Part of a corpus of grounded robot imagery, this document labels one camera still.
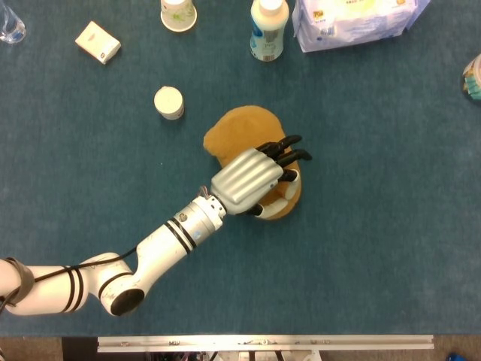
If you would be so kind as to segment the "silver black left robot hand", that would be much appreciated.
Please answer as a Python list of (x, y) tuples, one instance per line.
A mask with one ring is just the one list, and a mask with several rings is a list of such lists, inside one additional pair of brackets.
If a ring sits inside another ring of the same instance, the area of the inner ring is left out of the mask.
[[(287, 150), (301, 139), (300, 135), (289, 135), (245, 150), (212, 177), (211, 194), (227, 214), (251, 214), (264, 220), (280, 215), (301, 187), (300, 171), (288, 166), (300, 159), (312, 159), (306, 150)], [(284, 194), (262, 205), (261, 199), (281, 183), (287, 184)]]

